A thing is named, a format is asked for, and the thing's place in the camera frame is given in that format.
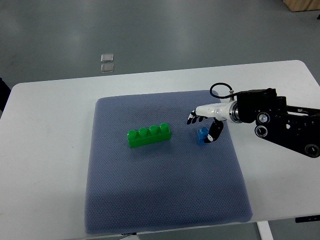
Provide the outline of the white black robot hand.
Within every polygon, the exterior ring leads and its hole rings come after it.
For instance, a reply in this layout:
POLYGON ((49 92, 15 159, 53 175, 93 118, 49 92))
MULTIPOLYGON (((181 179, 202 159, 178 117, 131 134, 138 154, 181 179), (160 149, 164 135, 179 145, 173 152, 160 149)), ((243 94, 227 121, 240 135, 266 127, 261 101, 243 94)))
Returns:
POLYGON ((216 141, 223 128, 223 121, 232 123, 241 123, 238 114, 238 104, 235 100, 229 103, 212 103, 196 107, 188 116, 187 125, 202 122, 203 119, 213 119, 213 122, 208 130, 205 143, 209 144, 216 141))

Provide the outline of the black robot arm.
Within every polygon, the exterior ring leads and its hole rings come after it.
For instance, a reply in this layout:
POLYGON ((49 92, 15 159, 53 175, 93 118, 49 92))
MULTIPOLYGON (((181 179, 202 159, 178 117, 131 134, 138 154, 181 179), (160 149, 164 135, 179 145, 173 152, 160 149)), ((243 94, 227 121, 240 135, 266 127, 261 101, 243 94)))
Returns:
POLYGON ((236 93, 238 119, 255 122, 255 134, 310 158, 320 156, 320 110, 287 105, 276 89, 236 93))

